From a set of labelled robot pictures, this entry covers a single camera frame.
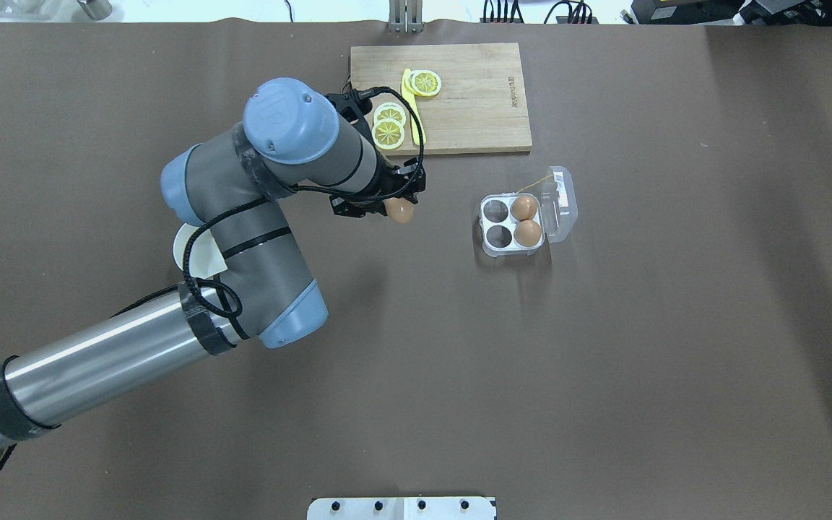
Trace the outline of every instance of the yellow string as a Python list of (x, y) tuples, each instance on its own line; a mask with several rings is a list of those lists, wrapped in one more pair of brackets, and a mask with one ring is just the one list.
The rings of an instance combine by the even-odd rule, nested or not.
[(521, 194), (521, 193), (522, 193), (522, 191), (528, 190), (528, 188), (531, 188), (531, 187), (533, 187), (533, 186), (536, 186), (536, 185), (538, 185), (538, 184), (541, 184), (542, 182), (547, 181), (547, 180), (548, 180), (548, 178), (551, 178), (551, 177), (552, 177), (552, 174), (547, 174), (547, 175), (545, 175), (545, 177), (541, 177), (541, 178), (539, 178), (539, 180), (538, 180), (538, 181), (532, 182), (532, 184), (529, 184), (528, 186), (526, 186), (526, 187), (522, 188), (521, 190), (516, 190), (516, 192), (517, 192), (518, 194)]

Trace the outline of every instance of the robotic arm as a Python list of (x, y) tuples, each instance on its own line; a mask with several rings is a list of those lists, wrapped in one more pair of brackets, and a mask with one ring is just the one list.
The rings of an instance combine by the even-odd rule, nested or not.
[[(277, 201), (319, 191), (339, 216), (407, 220), (425, 190), (423, 151), (397, 168), (376, 150), (364, 114), (380, 93), (399, 98), (387, 87), (323, 96), (296, 79), (272, 79), (248, 100), (243, 121), (169, 162), (162, 196), (199, 228), (186, 247), (185, 281), (0, 363), (0, 455), (242, 340), (258, 336), (274, 349), (319, 329), (326, 304)], [(205, 230), (227, 262), (211, 281), (188, 270), (191, 246)]]

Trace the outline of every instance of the white bracket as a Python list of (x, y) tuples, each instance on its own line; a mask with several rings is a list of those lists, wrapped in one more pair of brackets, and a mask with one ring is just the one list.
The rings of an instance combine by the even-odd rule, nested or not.
[(391, 33), (422, 33), (423, 0), (390, 0), (387, 30)]
[(494, 497), (316, 499), (307, 520), (496, 520)]

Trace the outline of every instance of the brown table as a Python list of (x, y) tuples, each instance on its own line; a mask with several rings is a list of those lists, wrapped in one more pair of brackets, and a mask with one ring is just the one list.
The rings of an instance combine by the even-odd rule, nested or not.
[[(0, 359), (178, 277), (166, 161), (350, 46), (519, 42), (528, 155), (432, 157), (406, 227), (284, 211), (330, 308), (22, 444), (0, 518), (304, 518), (483, 493), (503, 519), (832, 518), (832, 29), (0, 25)], [(565, 243), (476, 204), (565, 165)]]

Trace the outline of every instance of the plastic egg container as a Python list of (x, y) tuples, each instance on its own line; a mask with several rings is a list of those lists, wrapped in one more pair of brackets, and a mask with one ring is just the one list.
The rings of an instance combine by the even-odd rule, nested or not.
[[(483, 197), (480, 203), (480, 228), (483, 251), (489, 256), (532, 254), (544, 245), (545, 236), (549, 243), (558, 243), (567, 238), (579, 213), (571, 174), (564, 167), (550, 167), (548, 174), (539, 182), (541, 197), (528, 192)], [(515, 237), (519, 220), (512, 215), (512, 203), (522, 195), (529, 195), (536, 201), (538, 210), (531, 220), (542, 231), (537, 243), (530, 247), (523, 246)]]
[(515, 237), (516, 228), (519, 226), (518, 218), (512, 215), (512, 203), (521, 195), (529, 195), (534, 198), (535, 210), (534, 220), (541, 226), (541, 203), (532, 194), (499, 194), (488, 195), (480, 203), (480, 227), (483, 234), (483, 251), (489, 256), (502, 256), (502, 254), (532, 254), (545, 243), (545, 234), (542, 233), (534, 246), (526, 247), (520, 244)]

